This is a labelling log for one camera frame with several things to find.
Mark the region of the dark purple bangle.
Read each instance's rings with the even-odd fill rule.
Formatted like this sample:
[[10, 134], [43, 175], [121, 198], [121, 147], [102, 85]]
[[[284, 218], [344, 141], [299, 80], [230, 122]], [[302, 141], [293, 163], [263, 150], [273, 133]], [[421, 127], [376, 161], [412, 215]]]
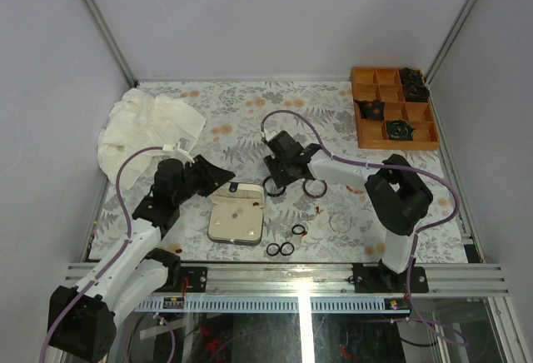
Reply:
[[328, 186], [325, 181], [308, 180], [302, 183], [302, 190], [304, 194], [311, 199], [320, 199], [327, 193]]

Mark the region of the black bangle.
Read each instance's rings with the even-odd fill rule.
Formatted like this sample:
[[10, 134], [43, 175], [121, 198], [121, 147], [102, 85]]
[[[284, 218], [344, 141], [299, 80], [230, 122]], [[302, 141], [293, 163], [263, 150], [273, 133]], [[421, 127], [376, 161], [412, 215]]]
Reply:
[[282, 196], [286, 192], [286, 186], [278, 186], [271, 176], [263, 180], [262, 186], [265, 194], [271, 198]]

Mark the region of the cream and navy jewelry box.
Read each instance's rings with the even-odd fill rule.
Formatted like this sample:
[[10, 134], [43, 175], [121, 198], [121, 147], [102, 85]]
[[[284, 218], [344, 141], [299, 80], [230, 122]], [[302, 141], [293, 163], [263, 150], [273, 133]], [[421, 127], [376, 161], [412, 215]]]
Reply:
[[207, 235], [217, 243], [256, 246], [262, 240], [264, 187], [228, 182], [210, 195], [214, 204]]

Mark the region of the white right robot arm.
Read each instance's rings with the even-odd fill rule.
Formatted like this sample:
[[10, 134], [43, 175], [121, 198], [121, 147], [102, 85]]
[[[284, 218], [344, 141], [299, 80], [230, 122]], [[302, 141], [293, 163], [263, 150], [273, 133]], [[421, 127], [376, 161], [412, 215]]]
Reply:
[[334, 155], [312, 143], [303, 147], [287, 132], [264, 132], [262, 140], [271, 153], [264, 158], [278, 188], [299, 180], [336, 183], [352, 189], [364, 187], [379, 222], [386, 229], [386, 250], [381, 258], [381, 285], [399, 291], [410, 280], [414, 230], [426, 216], [433, 196], [407, 161], [392, 154], [383, 163], [356, 162]]

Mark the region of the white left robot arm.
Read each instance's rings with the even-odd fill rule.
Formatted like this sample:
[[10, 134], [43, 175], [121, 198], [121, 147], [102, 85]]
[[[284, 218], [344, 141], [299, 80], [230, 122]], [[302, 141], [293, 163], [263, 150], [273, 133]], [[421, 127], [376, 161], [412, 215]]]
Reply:
[[86, 362], [100, 361], [142, 301], [158, 289], [181, 287], [181, 259], [159, 243], [178, 220], [181, 204], [210, 196], [234, 176], [201, 155], [187, 163], [160, 161], [150, 191], [126, 216], [125, 236], [75, 286], [59, 286], [51, 295], [39, 360], [53, 346]]

